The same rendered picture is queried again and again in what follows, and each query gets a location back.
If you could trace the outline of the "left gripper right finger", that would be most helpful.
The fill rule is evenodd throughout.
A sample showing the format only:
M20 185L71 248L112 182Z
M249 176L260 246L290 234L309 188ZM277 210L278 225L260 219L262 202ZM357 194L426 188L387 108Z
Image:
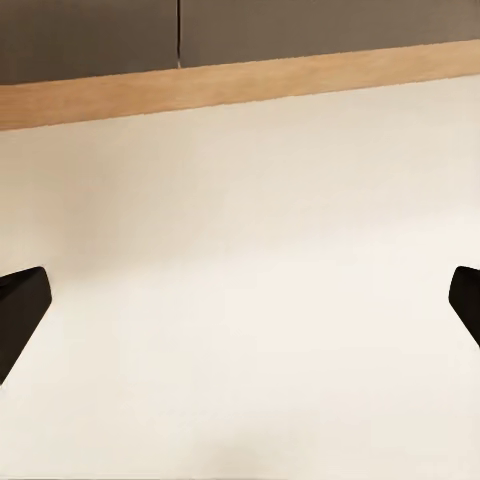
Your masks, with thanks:
M458 266L452 276L448 300L480 346L480 270Z

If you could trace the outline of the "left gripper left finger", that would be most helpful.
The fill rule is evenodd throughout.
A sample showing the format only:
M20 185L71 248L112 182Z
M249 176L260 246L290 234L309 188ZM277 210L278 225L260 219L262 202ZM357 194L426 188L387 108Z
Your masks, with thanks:
M0 385L52 303L44 267L0 277Z

